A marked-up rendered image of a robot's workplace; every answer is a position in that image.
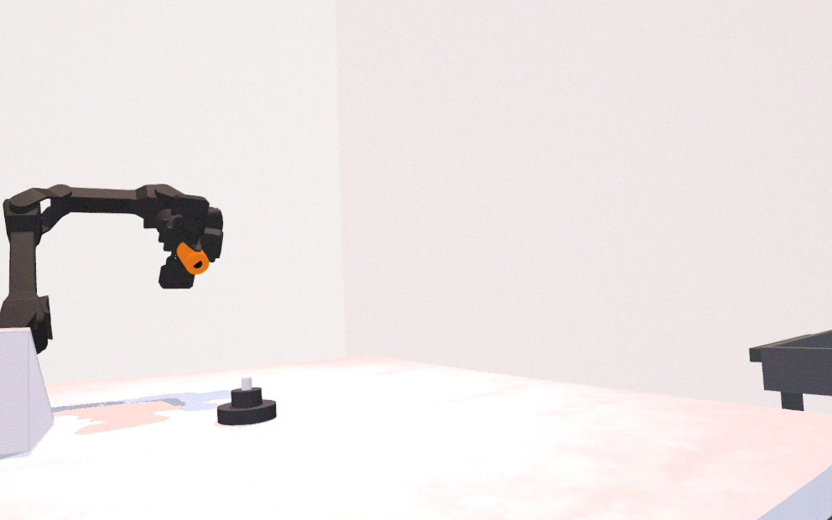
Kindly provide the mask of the dark grey round pedestal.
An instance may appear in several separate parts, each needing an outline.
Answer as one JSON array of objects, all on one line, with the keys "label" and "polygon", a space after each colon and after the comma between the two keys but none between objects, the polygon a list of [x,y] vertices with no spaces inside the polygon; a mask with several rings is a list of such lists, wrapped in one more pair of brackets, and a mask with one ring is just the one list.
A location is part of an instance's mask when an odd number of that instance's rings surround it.
[{"label": "dark grey round pedestal", "polygon": [[242,377],[241,382],[242,388],[231,390],[231,403],[217,407],[217,423],[248,425],[275,419],[276,401],[263,399],[263,389],[252,387],[252,377]]}]

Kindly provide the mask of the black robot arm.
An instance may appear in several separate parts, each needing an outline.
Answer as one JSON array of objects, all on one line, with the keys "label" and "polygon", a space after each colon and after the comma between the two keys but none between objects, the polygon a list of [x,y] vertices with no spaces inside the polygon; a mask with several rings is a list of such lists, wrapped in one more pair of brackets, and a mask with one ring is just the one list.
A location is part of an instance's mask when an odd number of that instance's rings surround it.
[{"label": "black robot arm", "polygon": [[[42,235],[71,212],[124,213],[143,218],[143,227],[156,228],[162,218],[172,216],[174,196],[184,194],[166,184],[143,185],[135,190],[76,188],[54,185],[30,188],[6,199],[3,214],[9,248],[9,295],[0,309],[0,329],[31,328],[37,355],[53,340],[49,296],[37,295],[36,253]],[[40,202],[50,199],[41,213]],[[221,255],[223,219],[221,209],[209,206],[201,249],[214,263]]]}]

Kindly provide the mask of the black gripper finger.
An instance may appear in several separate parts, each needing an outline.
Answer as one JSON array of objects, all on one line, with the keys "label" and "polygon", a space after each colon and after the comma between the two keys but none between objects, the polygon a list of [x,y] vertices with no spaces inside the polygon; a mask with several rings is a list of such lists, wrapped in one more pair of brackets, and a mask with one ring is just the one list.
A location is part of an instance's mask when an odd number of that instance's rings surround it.
[{"label": "black gripper finger", "polygon": [[187,271],[180,259],[166,259],[164,271],[167,274],[191,274]]},{"label": "black gripper finger", "polygon": [[200,237],[204,235],[204,230],[205,220],[175,217],[173,219],[171,232],[192,250],[195,252],[201,252]]}]

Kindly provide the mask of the orange knob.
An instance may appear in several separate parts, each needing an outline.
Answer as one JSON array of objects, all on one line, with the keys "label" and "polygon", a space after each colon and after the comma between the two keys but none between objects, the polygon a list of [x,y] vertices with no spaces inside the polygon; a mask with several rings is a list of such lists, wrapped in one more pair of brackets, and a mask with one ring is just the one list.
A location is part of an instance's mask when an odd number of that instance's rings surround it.
[{"label": "orange knob", "polygon": [[209,259],[201,252],[195,252],[185,243],[178,246],[177,253],[180,261],[184,264],[187,271],[191,274],[202,274],[209,267]]}]

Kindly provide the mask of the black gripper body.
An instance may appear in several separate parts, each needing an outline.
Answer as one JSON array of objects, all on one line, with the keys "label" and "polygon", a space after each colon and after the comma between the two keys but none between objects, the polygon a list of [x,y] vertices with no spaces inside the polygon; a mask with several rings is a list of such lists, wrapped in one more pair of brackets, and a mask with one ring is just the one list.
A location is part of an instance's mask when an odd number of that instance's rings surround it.
[{"label": "black gripper body", "polygon": [[[163,250],[171,252],[167,259],[179,259],[177,253],[178,246],[182,241],[171,232],[173,219],[175,217],[185,217],[193,219],[201,219],[207,217],[209,209],[208,200],[197,195],[177,194],[174,196],[171,215],[162,221],[159,225],[159,243],[163,243]],[[182,214],[183,216],[176,216]],[[176,257],[176,258],[175,258]],[[167,274],[165,265],[160,267],[159,284],[162,289],[190,289],[193,286],[194,274]]]}]

